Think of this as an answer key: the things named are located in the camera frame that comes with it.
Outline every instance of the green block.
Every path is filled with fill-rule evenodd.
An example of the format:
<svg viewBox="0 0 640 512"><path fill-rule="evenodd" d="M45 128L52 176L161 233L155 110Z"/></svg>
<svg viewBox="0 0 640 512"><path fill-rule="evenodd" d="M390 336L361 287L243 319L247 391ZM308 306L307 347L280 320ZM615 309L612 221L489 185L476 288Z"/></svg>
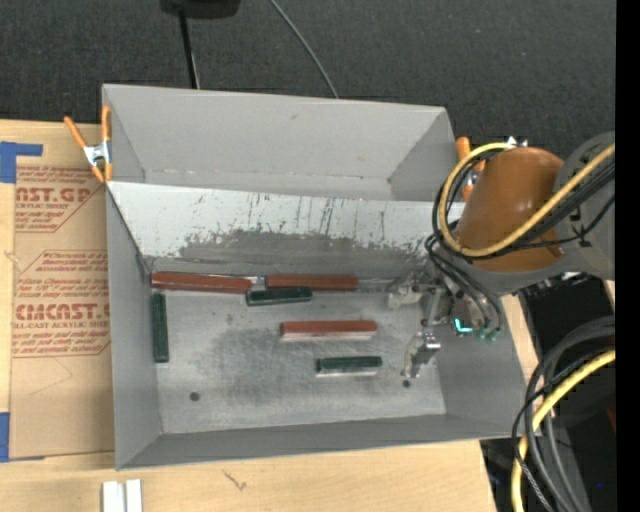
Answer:
<svg viewBox="0 0 640 512"><path fill-rule="evenodd" d="M153 336L153 360L169 362L169 332L167 329L167 304L162 293L151 294L151 322Z"/></svg>
<svg viewBox="0 0 640 512"><path fill-rule="evenodd" d="M379 356L327 357L316 359L318 375L374 374L382 367Z"/></svg>
<svg viewBox="0 0 640 512"><path fill-rule="evenodd" d="M268 306L270 304L309 302L312 294L311 288L308 286L274 288L271 290L250 290L247 292L247 305Z"/></svg>

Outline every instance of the wooden table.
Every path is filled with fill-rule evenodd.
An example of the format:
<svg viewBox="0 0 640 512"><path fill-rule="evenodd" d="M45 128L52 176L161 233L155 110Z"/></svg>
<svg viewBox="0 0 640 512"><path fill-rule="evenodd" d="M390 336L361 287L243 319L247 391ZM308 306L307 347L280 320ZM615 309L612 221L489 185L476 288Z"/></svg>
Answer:
<svg viewBox="0 0 640 512"><path fill-rule="evenodd" d="M82 131L98 141L97 126ZM62 156L55 141L66 137L62 123L0 121L0 140L51 143L44 157L53 161ZM14 195L13 185L0 184L0 412L9 406ZM527 324L515 297L503 302L528 379L536 357ZM111 452L0 464L0 509L98 511L102 482L140 478L145 512L496 510L478 441L121 472L113 466Z"/></svg>

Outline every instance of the wooden stick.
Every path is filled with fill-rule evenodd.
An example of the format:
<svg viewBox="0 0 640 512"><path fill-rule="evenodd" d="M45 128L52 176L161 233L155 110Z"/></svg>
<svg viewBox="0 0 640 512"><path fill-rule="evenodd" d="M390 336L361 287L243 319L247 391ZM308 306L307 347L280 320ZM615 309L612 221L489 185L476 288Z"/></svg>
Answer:
<svg viewBox="0 0 640 512"><path fill-rule="evenodd" d="M282 322L282 341L356 340L366 341L377 332L373 320L313 320Z"/></svg>

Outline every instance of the white plastic piece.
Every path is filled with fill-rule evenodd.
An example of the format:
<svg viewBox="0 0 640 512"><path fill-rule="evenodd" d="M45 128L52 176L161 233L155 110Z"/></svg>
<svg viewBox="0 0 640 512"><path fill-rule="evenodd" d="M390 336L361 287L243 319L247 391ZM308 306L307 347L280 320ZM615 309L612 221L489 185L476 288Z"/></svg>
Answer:
<svg viewBox="0 0 640 512"><path fill-rule="evenodd" d="M142 512L142 481L103 482L102 512Z"/></svg>

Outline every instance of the green light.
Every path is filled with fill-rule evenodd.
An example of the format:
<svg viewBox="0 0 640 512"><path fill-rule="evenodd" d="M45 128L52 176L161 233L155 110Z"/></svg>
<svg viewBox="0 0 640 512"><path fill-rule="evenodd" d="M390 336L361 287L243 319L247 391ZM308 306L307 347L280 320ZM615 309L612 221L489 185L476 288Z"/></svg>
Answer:
<svg viewBox="0 0 640 512"><path fill-rule="evenodd" d="M458 332L471 332L473 331L473 329L471 327L462 327L462 322L460 321L459 318L454 318L453 319L453 325L456 328L456 331Z"/></svg>

